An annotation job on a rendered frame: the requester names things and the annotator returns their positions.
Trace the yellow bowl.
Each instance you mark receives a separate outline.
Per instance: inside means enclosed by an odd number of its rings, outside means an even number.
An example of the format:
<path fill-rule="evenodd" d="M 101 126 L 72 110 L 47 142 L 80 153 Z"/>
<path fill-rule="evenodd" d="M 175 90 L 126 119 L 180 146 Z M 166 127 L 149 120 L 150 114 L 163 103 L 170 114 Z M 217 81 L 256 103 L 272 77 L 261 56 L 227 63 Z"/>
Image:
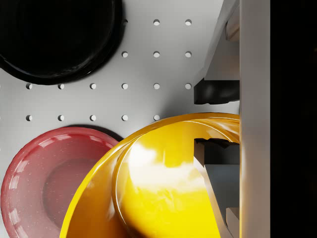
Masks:
<path fill-rule="evenodd" d="M 194 140 L 238 143 L 239 120 L 188 114 L 123 139 L 83 179 L 60 238 L 232 238 Z"/>

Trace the black plate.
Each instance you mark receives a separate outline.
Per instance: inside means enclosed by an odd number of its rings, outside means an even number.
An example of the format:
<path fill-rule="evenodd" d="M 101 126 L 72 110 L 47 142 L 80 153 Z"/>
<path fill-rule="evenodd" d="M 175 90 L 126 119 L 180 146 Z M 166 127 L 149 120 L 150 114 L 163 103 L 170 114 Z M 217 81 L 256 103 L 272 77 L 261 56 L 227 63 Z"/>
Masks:
<path fill-rule="evenodd" d="M 116 50 L 122 0 L 0 0 L 0 68 L 34 84 L 75 81 Z"/>

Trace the red plate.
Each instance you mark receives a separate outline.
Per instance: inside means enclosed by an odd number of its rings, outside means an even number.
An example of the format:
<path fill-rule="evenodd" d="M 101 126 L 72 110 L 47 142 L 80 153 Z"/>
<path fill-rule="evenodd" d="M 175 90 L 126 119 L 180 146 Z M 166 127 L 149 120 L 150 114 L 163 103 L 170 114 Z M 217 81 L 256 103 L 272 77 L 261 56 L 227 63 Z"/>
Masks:
<path fill-rule="evenodd" d="M 84 127 L 62 127 L 27 143 L 11 161 L 0 206 L 10 238 L 59 238 L 84 177 L 117 141 Z"/>

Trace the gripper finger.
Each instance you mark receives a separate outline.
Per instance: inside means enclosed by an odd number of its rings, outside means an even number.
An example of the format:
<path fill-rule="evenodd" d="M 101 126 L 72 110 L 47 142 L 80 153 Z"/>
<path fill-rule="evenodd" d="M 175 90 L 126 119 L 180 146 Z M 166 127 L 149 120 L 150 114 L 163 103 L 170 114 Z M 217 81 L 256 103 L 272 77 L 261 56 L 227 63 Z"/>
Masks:
<path fill-rule="evenodd" d="M 205 80 L 194 86 L 194 104 L 217 105 L 240 100 L 239 80 Z"/>
<path fill-rule="evenodd" d="M 194 139 L 194 157 L 204 165 L 239 165 L 240 145 L 225 139 Z"/>

